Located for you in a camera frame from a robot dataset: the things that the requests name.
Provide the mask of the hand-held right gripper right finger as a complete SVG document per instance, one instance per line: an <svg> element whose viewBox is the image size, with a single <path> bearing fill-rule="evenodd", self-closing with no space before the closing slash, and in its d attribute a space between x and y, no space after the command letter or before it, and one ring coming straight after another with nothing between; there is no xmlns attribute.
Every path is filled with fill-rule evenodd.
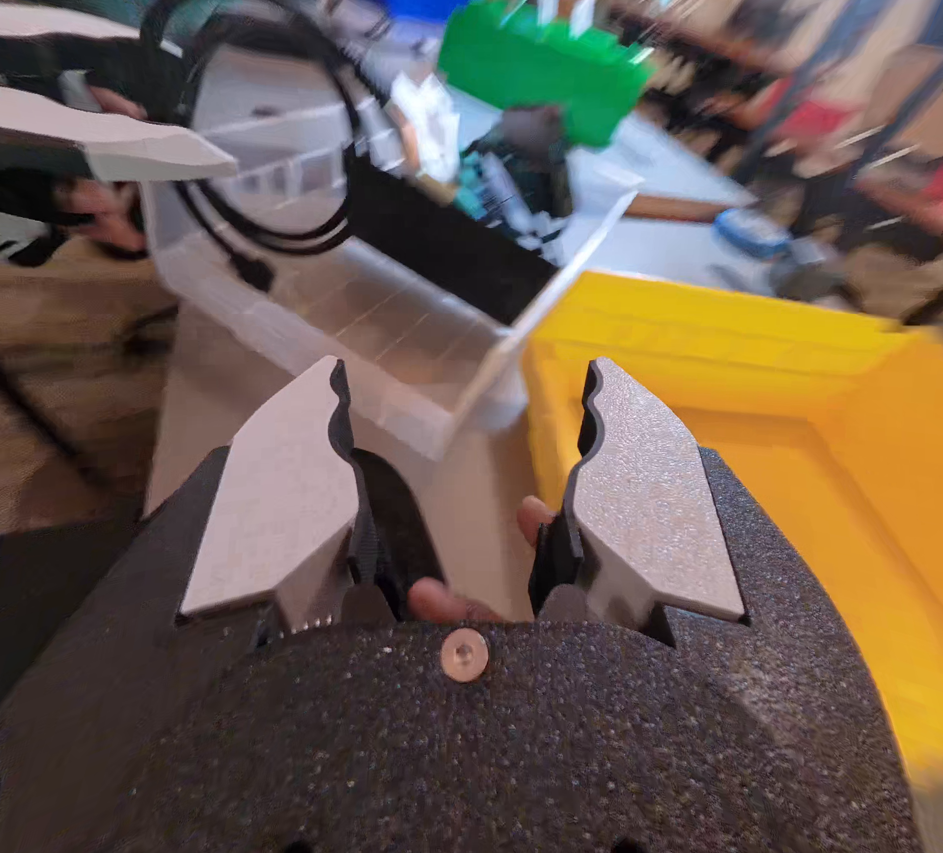
<svg viewBox="0 0 943 853"><path fill-rule="evenodd" d="M672 410L606 357L583 386L580 457L529 578L535 616L572 586L590 614L653 626L672 607L737 623L746 616L701 450Z"/></svg>

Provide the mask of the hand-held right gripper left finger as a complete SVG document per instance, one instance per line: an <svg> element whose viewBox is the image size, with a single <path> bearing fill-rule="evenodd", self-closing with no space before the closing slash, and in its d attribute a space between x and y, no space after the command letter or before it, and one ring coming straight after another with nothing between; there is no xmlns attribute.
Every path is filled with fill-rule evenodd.
<svg viewBox="0 0 943 853"><path fill-rule="evenodd" d="M367 484L354 456L343 360L328 356L259 407L233 437L183 619L257 603L297 633L340 617L378 560Z"/></svg>

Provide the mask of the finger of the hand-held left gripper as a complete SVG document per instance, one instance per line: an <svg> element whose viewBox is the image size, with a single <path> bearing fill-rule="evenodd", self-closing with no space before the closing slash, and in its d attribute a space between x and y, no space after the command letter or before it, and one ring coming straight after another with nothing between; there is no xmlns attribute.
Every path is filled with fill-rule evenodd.
<svg viewBox="0 0 943 853"><path fill-rule="evenodd" d="M230 177L237 161L195 132L123 115L78 111L41 95L2 89L2 168L99 181Z"/></svg>
<svg viewBox="0 0 943 853"><path fill-rule="evenodd" d="M27 57L45 49L50 57L141 57L139 30L105 18L26 1L1 3L1 57Z"/></svg>

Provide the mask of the black USB hub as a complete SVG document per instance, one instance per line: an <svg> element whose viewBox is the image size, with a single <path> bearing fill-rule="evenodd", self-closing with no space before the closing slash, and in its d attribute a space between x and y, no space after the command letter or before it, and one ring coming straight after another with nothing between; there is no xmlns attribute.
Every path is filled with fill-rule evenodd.
<svg viewBox="0 0 943 853"><path fill-rule="evenodd" d="M86 71L88 88L101 87L106 92L124 96L143 108L147 121L191 130L201 80L188 65L186 55L172 52L162 42L143 42L140 38L91 40L62 34L55 35L53 46L56 63L62 69ZM228 209L217 212L220 221L230 228L220 233L194 199L192 183L206 184L221 175L219 172L180 175L172 184L176 200L193 227L218 248L232 272L245 285L260 293L269 293L275 274L266 260L229 241L237 228L237 213Z"/></svg>

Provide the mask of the clear plastic bin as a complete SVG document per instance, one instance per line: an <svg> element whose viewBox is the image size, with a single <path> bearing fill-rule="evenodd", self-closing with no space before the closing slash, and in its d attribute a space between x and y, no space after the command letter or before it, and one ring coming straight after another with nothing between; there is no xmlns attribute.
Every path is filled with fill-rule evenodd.
<svg viewBox="0 0 943 853"><path fill-rule="evenodd" d="M372 164L423 191L407 179L399 137L374 99L357 89L353 99L358 144L370 146ZM538 216L521 236L479 223L560 268L506 327L351 234L343 152L353 135L339 94L317 66L222 47L206 66L193 129L238 163L235 175L210 181L226 207L293 252L260 247L237 231L229 237L274 271L271 291L260 293L193 227L172 185L155 184L142 192L161 281L290 375L325 356L345 360L358 415L428 458L442 456L642 184L624 163L577 147L566 158L568 217Z"/></svg>

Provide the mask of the green plastic bin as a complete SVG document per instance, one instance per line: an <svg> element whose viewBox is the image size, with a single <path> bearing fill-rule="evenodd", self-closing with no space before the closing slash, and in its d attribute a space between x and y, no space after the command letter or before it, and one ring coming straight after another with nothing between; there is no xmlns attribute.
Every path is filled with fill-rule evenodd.
<svg viewBox="0 0 943 853"><path fill-rule="evenodd" d="M570 142L603 148L654 75L653 50L607 31L573 37L525 7L509 19L501 0L476 0L445 25L438 67L448 84L500 110L560 108Z"/></svg>

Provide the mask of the person's left hand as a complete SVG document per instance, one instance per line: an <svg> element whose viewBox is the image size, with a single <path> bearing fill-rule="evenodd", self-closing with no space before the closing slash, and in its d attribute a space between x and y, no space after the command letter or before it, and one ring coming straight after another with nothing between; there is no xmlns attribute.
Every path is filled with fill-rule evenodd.
<svg viewBox="0 0 943 853"><path fill-rule="evenodd" d="M53 196L74 230L106 256L129 261L148 257L135 183L69 178L54 186Z"/></svg>

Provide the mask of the person's right hand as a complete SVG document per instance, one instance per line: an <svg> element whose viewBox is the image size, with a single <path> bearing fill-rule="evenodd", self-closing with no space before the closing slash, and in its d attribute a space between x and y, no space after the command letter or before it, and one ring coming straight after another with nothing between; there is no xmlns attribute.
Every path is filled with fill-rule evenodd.
<svg viewBox="0 0 943 853"><path fill-rule="evenodd" d="M526 496L519 505L516 522L527 544L536 549L540 529L554 519L552 511L534 495ZM454 592L443 582L431 577L416 581L407 593L412 616L420 621L438 624L505 623L507 620L487 604Z"/></svg>

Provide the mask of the yellow plastic bin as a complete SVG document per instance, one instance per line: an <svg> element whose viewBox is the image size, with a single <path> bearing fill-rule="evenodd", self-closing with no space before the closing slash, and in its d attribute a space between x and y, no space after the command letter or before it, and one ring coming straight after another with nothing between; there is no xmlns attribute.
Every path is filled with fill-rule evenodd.
<svg viewBox="0 0 943 853"><path fill-rule="evenodd" d="M721 454L840 611L914 787L941 789L942 354L929 329L581 275L525 347L537 492L560 501L608 357Z"/></svg>

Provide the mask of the blue tape roll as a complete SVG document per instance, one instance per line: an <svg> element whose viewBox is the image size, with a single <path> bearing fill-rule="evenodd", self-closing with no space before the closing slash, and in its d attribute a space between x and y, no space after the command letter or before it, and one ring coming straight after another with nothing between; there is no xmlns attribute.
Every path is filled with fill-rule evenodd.
<svg viewBox="0 0 943 853"><path fill-rule="evenodd" d="M787 230L763 213L745 207L721 211L711 229L727 245L759 260L783 255L792 240Z"/></svg>

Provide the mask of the black bin divider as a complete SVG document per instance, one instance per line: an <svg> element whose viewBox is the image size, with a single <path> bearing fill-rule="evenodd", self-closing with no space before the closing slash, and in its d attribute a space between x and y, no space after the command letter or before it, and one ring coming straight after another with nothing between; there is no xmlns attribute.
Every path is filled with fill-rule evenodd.
<svg viewBox="0 0 943 853"><path fill-rule="evenodd" d="M560 273L495 228L375 167L353 146L343 163L351 234L497 323L511 326Z"/></svg>

